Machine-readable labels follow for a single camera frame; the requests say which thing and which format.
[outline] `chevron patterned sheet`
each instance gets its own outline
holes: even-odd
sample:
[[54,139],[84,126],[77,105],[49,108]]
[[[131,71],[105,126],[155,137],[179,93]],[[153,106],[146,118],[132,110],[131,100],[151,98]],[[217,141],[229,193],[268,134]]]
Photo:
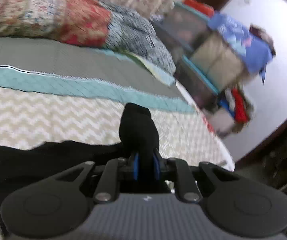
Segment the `chevron patterned sheet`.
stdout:
[[127,102],[150,109],[164,158],[225,161],[203,113],[137,61],[57,41],[0,38],[0,145],[118,142]]

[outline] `folded blanket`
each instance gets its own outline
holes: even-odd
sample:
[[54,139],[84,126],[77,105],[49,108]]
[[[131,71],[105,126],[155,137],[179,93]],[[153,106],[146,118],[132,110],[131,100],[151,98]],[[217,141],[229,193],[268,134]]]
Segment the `folded blanket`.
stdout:
[[44,37],[67,44],[127,50],[171,75],[176,67],[149,21],[98,0],[0,0],[0,36]]

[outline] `blue cloth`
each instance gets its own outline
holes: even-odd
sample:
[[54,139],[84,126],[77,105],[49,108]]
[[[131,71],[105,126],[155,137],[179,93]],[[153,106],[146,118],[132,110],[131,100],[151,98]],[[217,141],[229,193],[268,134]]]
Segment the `blue cloth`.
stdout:
[[259,73],[265,79],[266,65],[273,59],[269,45],[252,35],[248,28],[225,14],[216,13],[208,27],[218,30],[223,39],[245,63],[250,74]]

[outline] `black fabric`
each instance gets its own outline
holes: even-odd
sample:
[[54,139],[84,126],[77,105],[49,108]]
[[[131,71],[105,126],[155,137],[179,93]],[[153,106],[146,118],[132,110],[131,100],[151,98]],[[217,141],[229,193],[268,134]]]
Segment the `black fabric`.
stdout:
[[[105,165],[108,160],[140,152],[142,167],[151,169],[152,151],[159,147],[159,135],[147,108],[128,103],[119,128],[121,143],[88,145],[75,141],[45,142],[31,150],[0,146],[0,206],[13,191],[52,176],[85,161]],[[0,216],[4,236],[8,235]]]

